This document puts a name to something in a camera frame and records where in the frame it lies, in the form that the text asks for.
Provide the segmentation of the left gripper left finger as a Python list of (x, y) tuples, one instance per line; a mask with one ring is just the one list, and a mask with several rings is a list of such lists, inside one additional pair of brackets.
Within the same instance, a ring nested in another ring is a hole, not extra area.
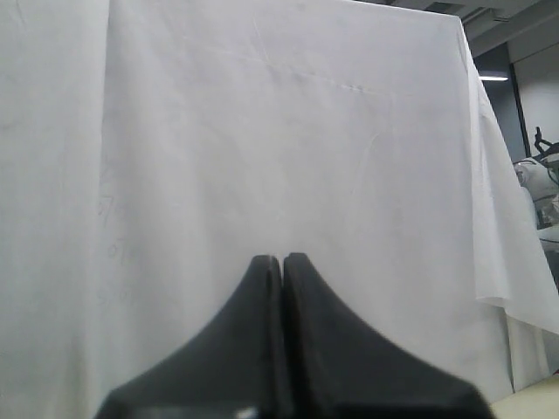
[(280, 418), (281, 277), (252, 259), (219, 313), (185, 346), (111, 391), (99, 418)]

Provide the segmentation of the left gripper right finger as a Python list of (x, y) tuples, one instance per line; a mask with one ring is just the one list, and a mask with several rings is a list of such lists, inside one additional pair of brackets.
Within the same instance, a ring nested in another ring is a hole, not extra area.
[(369, 326), (304, 253), (284, 260), (282, 309), (296, 417), (491, 417), (474, 385)]

